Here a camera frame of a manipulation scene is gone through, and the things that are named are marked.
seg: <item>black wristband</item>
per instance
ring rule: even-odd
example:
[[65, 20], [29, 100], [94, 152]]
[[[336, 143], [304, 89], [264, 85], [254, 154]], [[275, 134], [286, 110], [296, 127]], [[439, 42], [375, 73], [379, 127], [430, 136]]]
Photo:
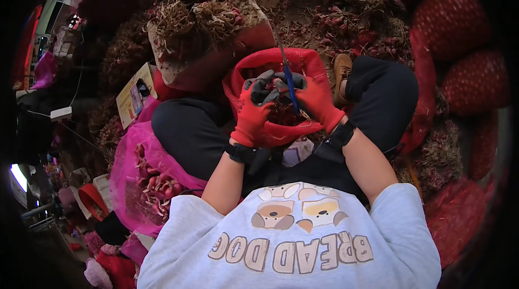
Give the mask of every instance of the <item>black wristband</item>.
[[226, 144], [223, 151], [229, 154], [231, 160], [246, 164], [250, 164], [254, 160], [254, 153], [256, 152], [255, 149], [240, 144]]
[[326, 143], [330, 145], [334, 150], [342, 153], [342, 148], [346, 146], [354, 135], [356, 126], [351, 123], [348, 119], [346, 124], [339, 123], [337, 129], [330, 135], [330, 138], [326, 140]]

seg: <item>cartoon dog print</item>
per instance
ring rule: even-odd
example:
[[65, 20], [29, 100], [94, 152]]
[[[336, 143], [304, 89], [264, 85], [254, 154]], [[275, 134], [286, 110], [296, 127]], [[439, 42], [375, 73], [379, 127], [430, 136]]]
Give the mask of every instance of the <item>cartoon dog print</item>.
[[339, 198], [339, 194], [334, 189], [310, 183], [302, 184], [302, 189], [299, 191], [298, 197], [299, 200], [305, 200], [306, 198], [309, 198], [315, 194]]
[[339, 210], [339, 201], [334, 198], [324, 198], [318, 201], [302, 202], [302, 219], [296, 222], [308, 234], [316, 226], [334, 224], [337, 226], [348, 215]]
[[260, 192], [258, 197], [260, 197], [263, 201], [268, 201], [272, 197], [288, 199], [297, 192], [299, 186], [299, 183], [289, 183], [283, 185], [275, 185], [272, 187], [266, 187], [265, 190]]
[[293, 201], [263, 202], [252, 216], [251, 224], [258, 228], [289, 229], [294, 224], [293, 209]]

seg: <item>blue scissors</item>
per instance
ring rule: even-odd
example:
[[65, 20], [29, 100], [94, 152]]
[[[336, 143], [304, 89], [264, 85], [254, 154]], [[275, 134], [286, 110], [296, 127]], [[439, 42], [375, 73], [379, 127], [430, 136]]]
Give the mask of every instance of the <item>blue scissors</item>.
[[294, 104], [294, 111], [295, 111], [294, 113], [296, 116], [299, 116], [300, 111], [299, 111], [299, 106], [297, 105], [297, 100], [295, 98], [294, 80], [292, 79], [292, 73], [290, 72], [290, 68], [289, 68], [289, 61], [288, 61], [287, 57], [285, 56], [285, 51], [283, 49], [283, 42], [279, 38], [277, 27], [274, 27], [274, 33], [276, 33], [276, 39], [278, 40], [279, 48], [281, 50], [281, 55], [283, 57], [283, 72], [285, 73], [285, 78], [287, 78], [287, 82], [289, 85], [290, 98], [292, 99], [292, 103]]

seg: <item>knee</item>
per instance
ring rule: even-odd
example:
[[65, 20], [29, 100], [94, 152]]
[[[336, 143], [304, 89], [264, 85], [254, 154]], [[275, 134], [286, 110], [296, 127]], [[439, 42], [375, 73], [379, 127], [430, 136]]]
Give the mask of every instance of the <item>knee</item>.
[[419, 89], [415, 73], [404, 64], [392, 63], [390, 74], [395, 91], [402, 94], [407, 101], [416, 105]]
[[170, 132], [176, 125], [175, 122], [182, 121], [180, 117], [181, 104], [175, 101], [165, 101], [153, 111], [152, 129], [156, 136], [163, 132]]

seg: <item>fluorescent light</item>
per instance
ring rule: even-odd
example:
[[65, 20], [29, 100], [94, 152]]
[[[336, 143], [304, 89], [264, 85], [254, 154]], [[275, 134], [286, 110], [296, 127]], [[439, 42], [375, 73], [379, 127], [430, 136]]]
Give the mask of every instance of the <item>fluorescent light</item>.
[[15, 176], [16, 181], [22, 187], [23, 191], [27, 192], [27, 179], [23, 175], [22, 171], [20, 171], [20, 167], [18, 164], [11, 165], [11, 173]]

